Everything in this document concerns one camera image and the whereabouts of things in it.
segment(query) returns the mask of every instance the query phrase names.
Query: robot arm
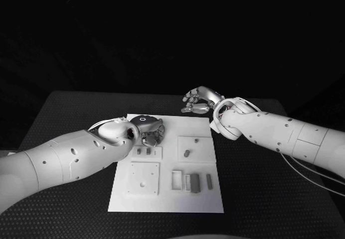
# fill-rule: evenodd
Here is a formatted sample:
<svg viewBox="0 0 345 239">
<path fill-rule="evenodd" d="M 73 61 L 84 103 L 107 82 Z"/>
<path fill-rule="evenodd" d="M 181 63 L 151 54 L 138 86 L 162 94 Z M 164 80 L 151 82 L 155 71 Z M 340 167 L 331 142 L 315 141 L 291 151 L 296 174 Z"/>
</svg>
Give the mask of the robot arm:
<svg viewBox="0 0 345 239">
<path fill-rule="evenodd" d="M 345 178 L 344 132 L 262 112 L 242 98 L 224 99 L 220 96 L 220 99 L 214 104 L 214 121 L 210 125 L 218 133 L 231 140 L 244 135 L 253 143 L 315 164 Z M 200 112 L 201 104 L 194 103 L 192 100 L 182 112 L 203 114 L 210 110 Z"/>
<path fill-rule="evenodd" d="M 0 158 L 0 214 L 34 193 L 81 180 L 123 160 L 139 140 L 156 146 L 165 133 L 164 121 L 151 116 L 132 122 L 117 118 L 100 125 Z"/>
</svg>

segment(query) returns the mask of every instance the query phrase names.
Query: plate with holes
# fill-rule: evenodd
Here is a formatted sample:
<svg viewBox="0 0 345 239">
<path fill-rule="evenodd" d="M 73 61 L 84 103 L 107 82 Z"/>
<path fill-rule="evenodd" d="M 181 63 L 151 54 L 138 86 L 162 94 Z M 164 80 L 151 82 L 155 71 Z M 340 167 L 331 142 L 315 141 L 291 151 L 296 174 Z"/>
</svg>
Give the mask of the plate with holes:
<svg viewBox="0 0 345 239">
<path fill-rule="evenodd" d="M 159 163 L 130 163 L 127 195 L 158 195 L 161 179 Z"/>
</svg>

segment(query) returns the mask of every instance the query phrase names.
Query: black table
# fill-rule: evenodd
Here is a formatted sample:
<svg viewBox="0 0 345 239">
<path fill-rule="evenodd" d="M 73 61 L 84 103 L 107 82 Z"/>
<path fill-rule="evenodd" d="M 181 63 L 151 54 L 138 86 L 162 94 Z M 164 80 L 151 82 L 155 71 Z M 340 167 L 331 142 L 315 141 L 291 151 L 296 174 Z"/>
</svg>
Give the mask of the black table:
<svg viewBox="0 0 345 239">
<path fill-rule="evenodd" d="M 273 99 L 249 99 L 263 111 L 286 115 Z M 127 114 L 182 114 L 182 96 L 54 92 L 19 150 L 102 120 Z M 226 214 L 109 213 L 115 163 L 89 178 L 37 193 L 0 215 L 0 238 L 171 238 L 229 234 L 249 238 L 328 238 L 344 235 L 345 223 L 330 193 L 308 182 L 281 154 L 242 137 L 213 131 Z M 301 171 L 321 182 L 318 176 Z"/>
</svg>

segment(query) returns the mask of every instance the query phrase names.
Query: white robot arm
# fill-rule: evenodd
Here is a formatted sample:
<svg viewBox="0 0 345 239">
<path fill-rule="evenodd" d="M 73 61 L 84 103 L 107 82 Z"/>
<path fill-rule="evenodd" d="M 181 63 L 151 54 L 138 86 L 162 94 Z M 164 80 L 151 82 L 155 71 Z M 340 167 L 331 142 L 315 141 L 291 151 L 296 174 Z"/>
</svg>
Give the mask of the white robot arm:
<svg viewBox="0 0 345 239">
<path fill-rule="evenodd" d="M 0 214 L 34 193 L 81 180 L 123 160 L 138 140 L 156 146 L 164 134 L 162 119 L 117 118 L 0 158 Z"/>
<path fill-rule="evenodd" d="M 195 104 L 205 99 L 208 104 Z M 345 132 L 289 117 L 262 112 L 243 98 L 226 99 L 201 86 L 187 94 L 182 112 L 204 114 L 214 109 L 211 128 L 229 139 L 242 135 L 268 149 L 325 168 L 345 178 Z"/>
</svg>

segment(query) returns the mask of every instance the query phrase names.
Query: screw hole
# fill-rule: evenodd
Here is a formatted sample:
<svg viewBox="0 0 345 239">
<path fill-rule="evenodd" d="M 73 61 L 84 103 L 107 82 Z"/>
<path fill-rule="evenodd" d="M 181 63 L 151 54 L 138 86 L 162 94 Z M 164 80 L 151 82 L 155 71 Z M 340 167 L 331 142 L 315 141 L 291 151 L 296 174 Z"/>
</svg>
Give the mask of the screw hole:
<svg viewBox="0 0 345 239">
<path fill-rule="evenodd" d="M 71 149 L 71 152 L 73 152 L 74 155 L 78 154 L 78 151 L 77 151 L 77 149 L 74 149 L 74 148 Z"/>
</svg>

